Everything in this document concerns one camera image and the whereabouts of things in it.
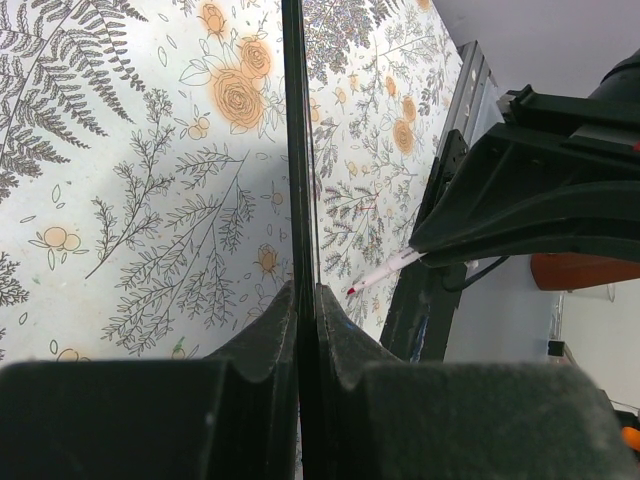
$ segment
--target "orange handle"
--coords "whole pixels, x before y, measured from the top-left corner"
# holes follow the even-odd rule
[[[622,438],[624,442],[636,452],[640,452],[640,432],[632,427],[624,427],[622,429]]]
[[[531,273],[540,290],[576,290],[640,278],[640,264],[578,253],[537,253]]]

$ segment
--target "floral wallpaper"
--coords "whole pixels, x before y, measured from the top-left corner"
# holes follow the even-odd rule
[[[380,338],[397,278],[348,288],[407,245],[460,72],[429,0],[306,0],[320,278]]]
[[[292,275],[281,29],[276,1],[0,1],[4,362],[196,358],[262,313]]]
[[[459,59],[429,0],[303,6],[339,292],[406,243]],[[0,0],[0,365],[199,358],[269,305],[293,273],[281,15]],[[393,287],[344,299],[374,338]]]

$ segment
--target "pen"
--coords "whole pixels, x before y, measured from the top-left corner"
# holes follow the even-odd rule
[[[353,286],[347,292],[347,295],[354,294],[358,290],[362,290],[363,288],[367,288],[375,283],[378,283],[383,278],[386,278],[389,275],[391,275],[393,272],[397,272],[398,270],[406,267],[407,265],[412,264],[413,262],[415,262],[420,257],[423,257],[426,254],[427,252],[418,253],[411,247],[405,248],[398,255],[391,257],[389,260],[387,260],[378,268],[376,268],[370,275],[367,275],[359,282],[354,283]]]

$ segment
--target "black cable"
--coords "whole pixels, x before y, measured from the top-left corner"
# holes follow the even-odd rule
[[[508,259],[509,259],[509,257],[500,257],[498,260],[493,262],[487,268],[485,268],[484,270],[482,270],[482,271],[480,271],[480,272],[478,272],[478,273],[476,273],[474,275],[471,275],[464,282],[459,283],[458,285],[453,285],[453,286],[447,285],[446,282],[445,282],[445,279],[443,277],[442,278],[442,288],[443,288],[443,290],[445,290],[446,292],[449,292],[449,293],[461,292],[465,288],[470,287],[471,285],[476,283],[481,278],[484,278],[489,273],[493,272],[496,268],[498,268],[500,265],[502,265]]]

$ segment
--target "white surface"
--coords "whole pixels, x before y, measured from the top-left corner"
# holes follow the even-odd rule
[[[445,362],[546,360],[557,294],[538,290],[529,258],[510,258],[464,291],[453,317]],[[482,260],[479,269],[494,260]]]
[[[640,280],[616,284],[615,302],[566,295],[562,339],[609,398],[640,404]]]
[[[501,89],[587,96],[640,48],[637,0],[434,0],[456,45],[478,40]]]

